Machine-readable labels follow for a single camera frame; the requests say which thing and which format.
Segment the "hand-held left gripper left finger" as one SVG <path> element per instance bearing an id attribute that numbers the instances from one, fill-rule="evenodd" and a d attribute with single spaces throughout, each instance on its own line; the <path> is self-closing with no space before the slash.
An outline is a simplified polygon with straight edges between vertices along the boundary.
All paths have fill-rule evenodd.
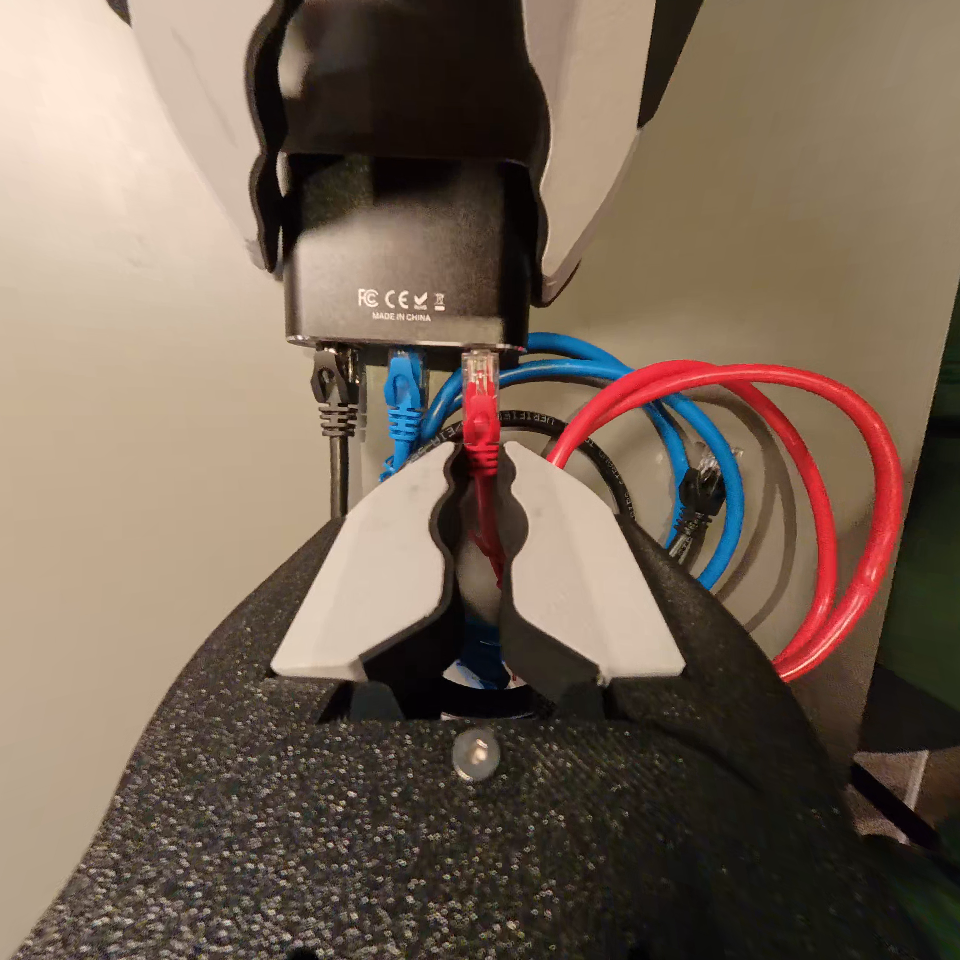
<path id="1" fill-rule="evenodd" d="M 453 560 L 441 531 L 461 448 L 445 442 L 372 490 L 342 521 L 270 662 L 278 677 L 404 684 L 451 665 L 436 637 Z"/>

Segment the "black ethernet switch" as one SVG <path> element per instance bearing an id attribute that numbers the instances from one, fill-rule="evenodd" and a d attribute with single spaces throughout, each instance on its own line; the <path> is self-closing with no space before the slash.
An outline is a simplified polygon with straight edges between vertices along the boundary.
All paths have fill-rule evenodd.
<path id="1" fill-rule="evenodd" d="M 539 210 L 503 160 L 293 154 L 285 334 L 300 347 L 526 348 Z"/>

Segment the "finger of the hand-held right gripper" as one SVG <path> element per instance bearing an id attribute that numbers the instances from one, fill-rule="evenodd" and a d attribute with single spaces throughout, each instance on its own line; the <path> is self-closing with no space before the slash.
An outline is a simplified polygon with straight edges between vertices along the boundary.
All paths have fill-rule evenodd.
<path id="1" fill-rule="evenodd" d="M 549 127 L 537 179 L 545 306 L 570 282 L 637 149 L 655 10 L 655 1 L 523 3 Z"/>
<path id="2" fill-rule="evenodd" d="M 280 81 L 292 1 L 130 1 L 131 30 L 180 141 L 254 265 L 281 258 Z"/>

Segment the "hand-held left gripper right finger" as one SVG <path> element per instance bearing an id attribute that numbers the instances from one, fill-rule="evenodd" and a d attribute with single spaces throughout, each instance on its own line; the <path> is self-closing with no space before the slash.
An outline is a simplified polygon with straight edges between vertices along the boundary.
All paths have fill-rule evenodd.
<path id="1" fill-rule="evenodd" d="M 537 694 L 558 704 L 583 685 L 684 673 L 620 516 L 516 441 L 500 457 L 499 538 L 501 648 Z"/>

